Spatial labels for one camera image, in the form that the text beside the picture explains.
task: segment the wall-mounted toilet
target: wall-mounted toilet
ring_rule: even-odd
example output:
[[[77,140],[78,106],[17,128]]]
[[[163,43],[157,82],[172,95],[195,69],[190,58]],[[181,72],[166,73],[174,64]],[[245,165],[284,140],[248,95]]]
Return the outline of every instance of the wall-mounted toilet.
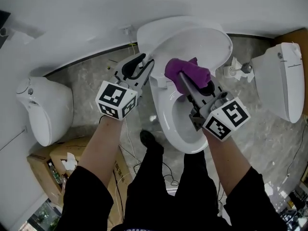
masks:
[[[191,16],[171,17],[148,23],[137,32],[139,50],[145,61],[153,58],[149,80],[163,132],[178,150],[193,154],[208,143],[202,131],[195,131],[190,111],[193,105],[165,77],[165,67],[172,58],[185,61],[197,57],[198,65],[214,72],[232,53],[232,41],[222,27]]]
[[[263,106],[275,115],[297,122],[305,99],[304,68],[298,44],[282,43],[251,60]]]
[[[37,141],[48,146],[59,140],[73,122],[72,90],[45,77],[24,79],[16,90],[17,99],[29,113]]]

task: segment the purple rag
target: purple rag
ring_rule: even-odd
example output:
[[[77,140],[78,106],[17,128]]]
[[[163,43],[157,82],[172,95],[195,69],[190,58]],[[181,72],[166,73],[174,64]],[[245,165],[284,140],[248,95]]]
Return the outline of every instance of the purple rag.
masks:
[[[178,58],[172,58],[166,65],[165,76],[171,79],[179,93],[184,94],[184,90],[179,83],[178,75],[180,72],[185,73],[199,88],[207,87],[211,80],[211,73],[207,68],[199,67],[197,58],[190,61],[183,61]]]

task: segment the toilet bowl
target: toilet bowl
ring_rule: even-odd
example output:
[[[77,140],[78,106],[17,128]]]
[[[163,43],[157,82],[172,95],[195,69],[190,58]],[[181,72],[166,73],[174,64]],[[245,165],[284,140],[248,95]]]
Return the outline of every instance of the toilet bowl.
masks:
[[[24,79],[16,90],[17,99],[29,114],[37,141],[48,146],[59,140],[73,122],[72,90],[45,77]]]
[[[232,41],[221,26],[191,16],[171,17],[151,22],[137,32],[139,50],[145,61],[154,59],[149,76],[158,119],[168,141],[178,150],[193,154],[208,143],[202,131],[195,130],[189,114],[193,105],[165,77],[165,67],[172,58],[185,61],[197,57],[198,65],[212,73],[232,53]]]
[[[297,122],[305,100],[304,68],[299,45],[278,44],[251,62],[262,105],[282,119]]]

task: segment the marble floor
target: marble floor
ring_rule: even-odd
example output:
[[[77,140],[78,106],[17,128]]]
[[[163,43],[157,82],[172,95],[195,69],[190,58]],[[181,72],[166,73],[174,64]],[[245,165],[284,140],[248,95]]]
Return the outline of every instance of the marble floor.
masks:
[[[270,43],[266,40],[241,37],[231,37],[231,39],[233,41],[232,57],[235,56],[241,63],[262,55],[270,47]],[[66,141],[76,136],[90,135],[95,131],[101,117],[95,104],[99,87],[103,80],[108,80],[111,77],[112,69],[116,65],[115,62],[121,61],[130,54],[132,54],[131,49],[114,51],[48,76],[49,80],[65,84],[73,90],[74,121],[62,140]],[[284,184],[282,183],[286,177],[287,168],[301,143],[305,126],[304,119],[292,124],[268,112],[262,107],[258,99],[254,80],[247,83],[245,78],[240,81],[226,79],[222,75],[222,68],[216,71],[216,77],[225,90],[231,91],[241,99],[251,115],[251,119],[236,131],[233,138],[251,165],[263,175],[266,191],[275,208],[279,210],[285,205],[285,198],[288,193],[299,183],[307,165],[308,129],[305,131],[301,149],[289,169],[290,176]],[[180,180],[183,172],[184,154],[176,150],[167,141],[158,120],[155,119],[156,115],[151,89],[149,83],[147,83],[143,89],[143,95],[139,99],[138,107],[131,111],[127,117],[127,123],[124,122],[123,124],[121,146],[131,154],[133,153],[128,139],[129,135],[136,157],[142,160],[145,155],[145,147],[139,140],[139,133],[142,128],[151,131],[165,147],[164,162],[172,169],[174,178]],[[137,161],[129,153],[122,151],[134,177],[132,168],[137,164]],[[205,159],[208,173],[218,186],[218,176],[208,148],[205,149]],[[163,173],[164,175],[170,174],[165,166],[163,166]],[[166,186],[172,194],[176,187],[171,186],[170,182],[171,178],[166,177]],[[192,187],[198,191],[197,182]]]

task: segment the white wall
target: white wall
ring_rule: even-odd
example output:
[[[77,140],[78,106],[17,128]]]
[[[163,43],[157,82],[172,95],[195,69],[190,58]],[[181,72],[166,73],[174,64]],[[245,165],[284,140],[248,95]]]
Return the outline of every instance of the white wall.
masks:
[[[219,22],[228,33],[273,37],[308,26],[308,0],[0,0],[12,13],[15,34],[0,50],[0,147],[28,123],[15,100],[18,82],[94,52],[128,43],[118,28],[163,17],[195,15]],[[14,227],[42,196],[26,162],[33,135],[23,134],[0,152],[0,221]]]

